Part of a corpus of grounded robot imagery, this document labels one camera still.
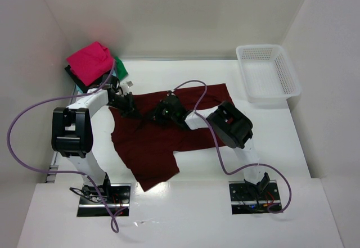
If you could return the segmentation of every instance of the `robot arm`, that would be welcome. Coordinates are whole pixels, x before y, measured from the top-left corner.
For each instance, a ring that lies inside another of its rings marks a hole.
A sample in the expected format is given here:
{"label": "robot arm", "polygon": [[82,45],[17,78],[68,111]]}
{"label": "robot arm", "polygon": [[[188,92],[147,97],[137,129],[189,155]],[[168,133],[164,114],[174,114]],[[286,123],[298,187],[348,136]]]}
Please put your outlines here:
{"label": "robot arm", "polygon": [[[196,113],[207,119],[221,141],[234,149],[236,156],[244,164],[259,163],[253,142],[253,124],[234,105],[224,101],[211,109],[196,110]],[[171,91],[159,102],[152,119],[159,123],[171,120],[183,129],[195,130],[208,127],[193,110],[186,110]],[[245,168],[244,175],[245,181],[256,190],[256,193],[262,193],[270,181],[268,174],[259,166]]]}
{"label": "robot arm", "polygon": [[[129,92],[129,85],[132,83],[124,83],[118,89],[108,86],[106,89],[81,98],[68,107],[58,107],[53,111],[52,148],[71,161],[78,171],[87,173],[107,197],[111,196],[111,184],[109,177],[100,168],[91,151],[93,134],[90,119],[105,105],[119,109],[123,116],[139,117],[140,114]],[[119,89],[123,93],[121,96],[116,94]],[[88,178],[82,177],[88,192],[95,193]]]}

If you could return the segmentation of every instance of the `pink cloth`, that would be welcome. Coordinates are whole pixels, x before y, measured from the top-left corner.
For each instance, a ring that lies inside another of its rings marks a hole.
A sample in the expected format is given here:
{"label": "pink cloth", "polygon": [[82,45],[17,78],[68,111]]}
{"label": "pink cloth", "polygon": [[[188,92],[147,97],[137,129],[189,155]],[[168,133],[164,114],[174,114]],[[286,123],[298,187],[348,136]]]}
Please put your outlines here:
{"label": "pink cloth", "polygon": [[86,86],[111,70],[114,58],[110,50],[94,42],[66,59],[75,74]]}

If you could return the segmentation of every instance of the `red wire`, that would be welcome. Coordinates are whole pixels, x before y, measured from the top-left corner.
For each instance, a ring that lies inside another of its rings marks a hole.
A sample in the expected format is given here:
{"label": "red wire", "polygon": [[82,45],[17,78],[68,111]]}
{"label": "red wire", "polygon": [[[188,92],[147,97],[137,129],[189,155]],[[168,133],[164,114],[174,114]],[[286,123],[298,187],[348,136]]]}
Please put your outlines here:
{"label": "red wire", "polygon": [[118,210],[118,208],[116,207],[116,202],[115,202],[115,198],[114,198],[114,196],[112,197],[112,199],[114,200],[114,204],[115,204],[115,211],[117,211],[117,210]]}
{"label": "red wire", "polygon": [[273,195],[271,195],[271,193],[269,191],[267,191],[267,193],[270,195],[272,202],[270,203],[270,205],[274,204],[275,198],[273,197]]}
{"label": "red wire", "polygon": [[119,195],[117,193],[115,193],[114,195],[118,197],[120,208],[122,208],[122,201],[121,201]]}

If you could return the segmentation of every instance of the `maroon shirt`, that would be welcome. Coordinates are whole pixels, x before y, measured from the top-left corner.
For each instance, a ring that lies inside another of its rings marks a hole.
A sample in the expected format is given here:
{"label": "maroon shirt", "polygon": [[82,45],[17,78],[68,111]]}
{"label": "maroon shirt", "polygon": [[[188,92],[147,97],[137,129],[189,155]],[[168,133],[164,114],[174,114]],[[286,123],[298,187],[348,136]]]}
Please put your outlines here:
{"label": "maroon shirt", "polygon": [[[183,88],[176,90],[175,94],[186,109],[193,109],[203,91],[204,87]],[[145,116],[166,95],[165,91],[134,95],[134,101]],[[226,85],[210,85],[198,109],[209,109],[224,100],[232,102]],[[193,151],[215,146],[208,128],[182,130],[171,121],[161,126],[151,120],[122,118],[117,109],[109,109],[115,121],[111,134],[115,150],[144,191],[179,173],[174,151]]]}

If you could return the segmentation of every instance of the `green cloth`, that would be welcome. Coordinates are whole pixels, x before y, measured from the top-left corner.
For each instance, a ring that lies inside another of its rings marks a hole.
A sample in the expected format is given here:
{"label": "green cloth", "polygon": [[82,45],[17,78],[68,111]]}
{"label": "green cloth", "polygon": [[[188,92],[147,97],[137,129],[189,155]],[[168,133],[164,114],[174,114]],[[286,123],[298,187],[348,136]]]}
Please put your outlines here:
{"label": "green cloth", "polygon": [[123,62],[118,57],[114,57],[114,59],[116,62],[116,71],[118,74],[118,78],[120,81],[122,81],[128,75],[128,72],[126,71]]}

